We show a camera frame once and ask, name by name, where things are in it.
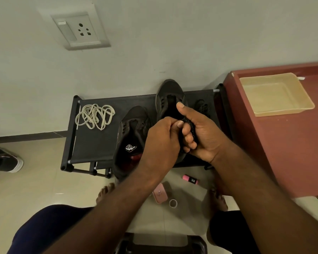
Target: dark pants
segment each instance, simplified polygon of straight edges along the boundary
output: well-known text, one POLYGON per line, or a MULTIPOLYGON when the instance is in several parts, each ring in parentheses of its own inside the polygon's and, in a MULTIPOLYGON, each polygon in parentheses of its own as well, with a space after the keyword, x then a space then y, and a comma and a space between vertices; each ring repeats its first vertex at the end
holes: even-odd
MULTIPOLYGON (((13 237, 8 254, 39 254, 80 221, 92 208, 51 205, 32 216, 13 237)), ((217 212, 210 221, 213 241, 234 254, 259 253, 240 211, 217 212)))

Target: pink highlighter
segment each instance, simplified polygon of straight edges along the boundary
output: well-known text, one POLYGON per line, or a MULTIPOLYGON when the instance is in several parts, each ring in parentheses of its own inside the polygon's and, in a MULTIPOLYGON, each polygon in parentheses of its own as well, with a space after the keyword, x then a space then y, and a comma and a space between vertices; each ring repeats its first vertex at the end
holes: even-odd
POLYGON ((160 183, 156 189, 154 189, 153 191, 153 196, 154 196, 154 199, 156 200, 156 202, 158 204, 161 204, 163 203, 164 201, 167 201, 167 194, 166 194, 166 191, 165 191, 165 188, 164 186, 162 185, 162 183, 160 183))
POLYGON ((190 183, 194 183, 195 185, 198 184, 198 180, 194 177, 189 176, 189 175, 183 175, 182 179, 184 179, 185 181, 188 181, 190 183))

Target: left hand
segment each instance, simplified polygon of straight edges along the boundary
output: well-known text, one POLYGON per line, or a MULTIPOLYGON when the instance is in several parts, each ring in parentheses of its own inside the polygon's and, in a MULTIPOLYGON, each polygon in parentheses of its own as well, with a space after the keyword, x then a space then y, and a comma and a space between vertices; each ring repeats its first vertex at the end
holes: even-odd
POLYGON ((164 173, 173 168, 180 150, 178 133, 183 124, 181 120, 165 117, 151 127, 139 165, 164 173))

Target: white shoelace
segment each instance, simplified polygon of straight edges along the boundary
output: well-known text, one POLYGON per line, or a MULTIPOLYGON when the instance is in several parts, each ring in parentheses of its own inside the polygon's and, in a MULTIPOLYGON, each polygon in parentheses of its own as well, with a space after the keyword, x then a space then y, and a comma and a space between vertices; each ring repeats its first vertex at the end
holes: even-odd
POLYGON ((112 121, 112 117, 116 112, 114 111, 113 107, 110 105, 104 105, 99 107, 98 104, 87 104, 82 107, 82 110, 76 115, 75 123, 78 126, 86 125, 89 129, 93 129, 97 127, 100 130, 104 130, 106 125, 109 125, 112 121), (102 121, 101 127, 98 126, 99 119, 97 114, 100 114, 102 121), (106 122, 106 113, 110 115, 108 122, 106 122), (80 115, 84 119, 84 123, 79 124, 80 115))

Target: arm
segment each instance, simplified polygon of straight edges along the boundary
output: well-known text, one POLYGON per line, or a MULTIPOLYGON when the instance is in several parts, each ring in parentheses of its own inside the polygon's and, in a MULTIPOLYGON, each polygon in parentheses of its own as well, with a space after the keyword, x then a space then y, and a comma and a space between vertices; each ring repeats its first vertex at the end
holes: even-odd
POLYGON ((233 195, 262 253, 318 253, 318 221, 289 199, 246 153, 206 116, 177 104, 196 126, 199 145, 188 124, 187 147, 211 163, 233 195))
POLYGON ((166 117, 153 126, 134 172, 44 254, 113 253, 136 212, 177 160, 182 124, 166 117))

